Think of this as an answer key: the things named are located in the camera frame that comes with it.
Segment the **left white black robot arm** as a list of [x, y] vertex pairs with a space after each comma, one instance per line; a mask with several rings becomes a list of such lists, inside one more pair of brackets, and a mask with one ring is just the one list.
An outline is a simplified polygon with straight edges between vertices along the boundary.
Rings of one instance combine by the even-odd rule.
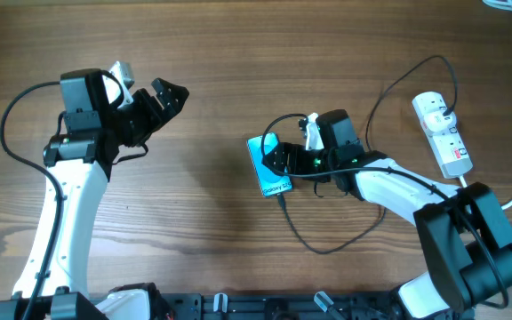
[[129, 90], [129, 66], [88, 68], [61, 75], [65, 109], [44, 147], [42, 165], [21, 162], [46, 178], [35, 240], [0, 319], [171, 319], [175, 312], [153, 283], [128, 284], [94, 304], [87, 268], [92, 230], [119, 149], [148, 153], [150, 136], [181, 112], [189, 91], [157, 78], [154, 95]]

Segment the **blue Galaxy smartphone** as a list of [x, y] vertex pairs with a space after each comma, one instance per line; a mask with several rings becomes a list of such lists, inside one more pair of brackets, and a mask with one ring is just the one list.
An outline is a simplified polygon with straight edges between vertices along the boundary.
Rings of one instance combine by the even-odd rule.
[[287, 176], [278, 176], [262, 163], [262, 136], [247, 140], [247, 147], [253, 168], [259, 182], [260, 191], [264, 197], [271, 197], [292, 190], [292, 182]]

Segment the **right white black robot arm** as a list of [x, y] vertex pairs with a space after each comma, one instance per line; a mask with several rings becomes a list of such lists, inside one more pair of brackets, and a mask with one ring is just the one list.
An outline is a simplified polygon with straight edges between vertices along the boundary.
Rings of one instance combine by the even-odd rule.
[[405, 170], [392, 158], [364, 150], [348, 113], [311, 119], [299, 114], [303, 145], [262, 149], [262, 163], [278, 176], [325, 183], [380, 205], [416, 228], [427, 270], [398, 286], [390, 319], [460, 316], [477, 305], [504, 309], [512, 286], [512, 226], [485, 184], [463, 188]]

